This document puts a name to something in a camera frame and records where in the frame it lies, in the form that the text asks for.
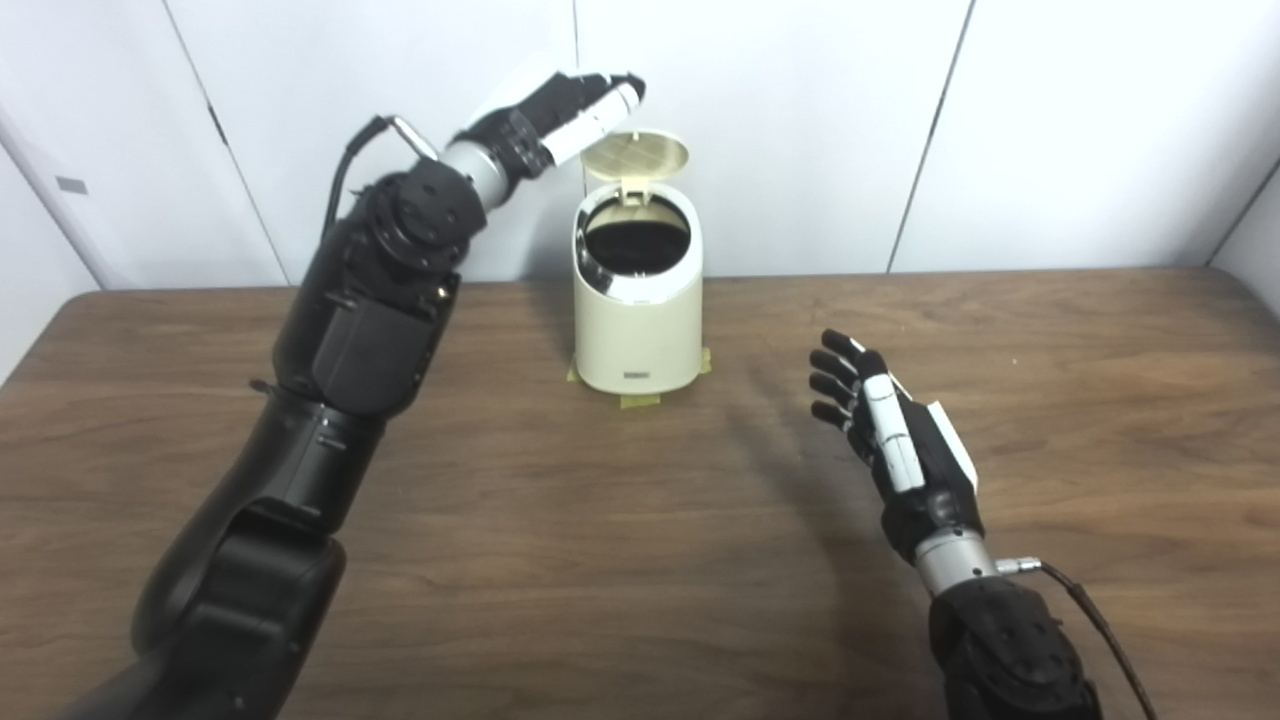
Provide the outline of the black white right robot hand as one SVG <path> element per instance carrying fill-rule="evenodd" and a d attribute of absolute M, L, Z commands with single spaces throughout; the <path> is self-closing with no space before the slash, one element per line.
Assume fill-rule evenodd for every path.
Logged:
<path fill-rule="evenodd" d="M 835 329 L 809 355 L 812 415 L 840 430 L 870 469 L 890 547 L 915 562 L 931 537 L 984 536 L 977 471 L 938 404 L 914 400 L 876 350 Z"/>

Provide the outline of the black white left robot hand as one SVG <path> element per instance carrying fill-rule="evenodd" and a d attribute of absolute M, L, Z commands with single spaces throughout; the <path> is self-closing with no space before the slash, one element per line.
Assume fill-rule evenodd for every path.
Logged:
<path fill-rule="evenodd" d="M 557 72 L 520 102 L 489 111 L 454 138 L 477 145 L 513 187 L 602 141 L 645 96 L 646 81 L 635 74 Z"/>

